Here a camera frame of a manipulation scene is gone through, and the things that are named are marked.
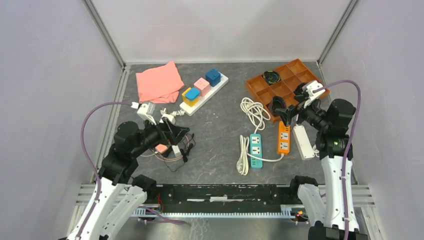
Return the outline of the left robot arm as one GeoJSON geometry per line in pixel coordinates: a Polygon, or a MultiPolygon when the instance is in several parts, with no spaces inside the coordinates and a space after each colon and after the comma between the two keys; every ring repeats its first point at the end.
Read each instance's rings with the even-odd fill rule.
{"type": "Polygon", "coordinates": [[[95,190],[68,240],[112,240],[134,211],[157,198],[156,181],[139,175],[137,158],[159,144],[179,144],[190,132],[188,127],[164,119],[158,124],[145,121],[144,128],[127,121],[120,124],[114,143],[97,172],[95,190]]]}

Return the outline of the white long power strip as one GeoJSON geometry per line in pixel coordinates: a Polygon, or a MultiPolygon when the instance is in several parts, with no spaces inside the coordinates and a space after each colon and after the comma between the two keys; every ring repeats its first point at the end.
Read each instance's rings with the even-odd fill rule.
{"type": "Polygon", "coordinates": [[[224,74],[220,74],[220,83],[218,83],[216,86],[212,86],[210,88],[210,91],[206,93],[205,96],[199,96],[198,102],[195,103],[193,106],[187,105],[185,102],[182,102],[179,107],[180,110],[173,111],[171,113],[167,113],[166,108],[163,108],[160,111],[160,114],[162,117],[170,117],[172,120],[172,123],[175,123],[175,117],[176,116],[183,116],[188,115],[192,116],[197,110],[199,110],[208,100],[210,100],[223,86],[225,86],[229,82],[229,78],[225,76],[224,74]]]}

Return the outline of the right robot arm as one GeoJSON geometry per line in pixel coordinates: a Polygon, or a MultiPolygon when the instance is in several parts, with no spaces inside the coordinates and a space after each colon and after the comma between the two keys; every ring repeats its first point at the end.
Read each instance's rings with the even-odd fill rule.
{"type": "Polygon", "coordinates": [[[270,103],[271,113],[279,116],[288,127],[293,117],[297,123],[307,122],[317,130],[316,148],[324,171],[325,196],[321,197],[316,180],[308,176],[295,176],[291,181],[289,199],[302,204],[310,228],[310,240],[367,240],[360,232],[352,197],[352,136],[357,108],[345,99],[337,98],[327,110],[320,107],[319,98],[307,104],[307,93],[295,96],[298,105],[286,106],[282,97],[270,103]]]}

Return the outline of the yellow cube socket adapter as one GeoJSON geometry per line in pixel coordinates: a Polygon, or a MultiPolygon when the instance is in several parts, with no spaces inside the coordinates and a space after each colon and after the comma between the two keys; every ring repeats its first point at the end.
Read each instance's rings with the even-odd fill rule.
{"type": "Polygon", "coordinates": [[[190,87],[182,93],[182,100],[189,107],[193,107],[200,97],[200,91],[195,87],[190,87]]]}

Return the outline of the blue cube socket adapter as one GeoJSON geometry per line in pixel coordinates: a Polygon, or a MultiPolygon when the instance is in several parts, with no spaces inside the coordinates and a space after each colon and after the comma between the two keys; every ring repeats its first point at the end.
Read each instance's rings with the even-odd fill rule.
{"type": "Polygon", "coordinates": [[[221,73],[212,68],[205,74],[205,79],[211,87],[215,87],[221,81],[221,73]]]}

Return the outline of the pink cube socket adapter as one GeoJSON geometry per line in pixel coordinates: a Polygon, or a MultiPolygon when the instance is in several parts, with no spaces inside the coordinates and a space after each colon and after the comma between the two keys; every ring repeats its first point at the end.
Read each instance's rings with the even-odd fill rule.
{"type": "Polygon", "coordinates": [[[199,78],[193,86],[199,91],[200,97],[204,97],[211,90],[210,83],[202,77],[199,78]]]}

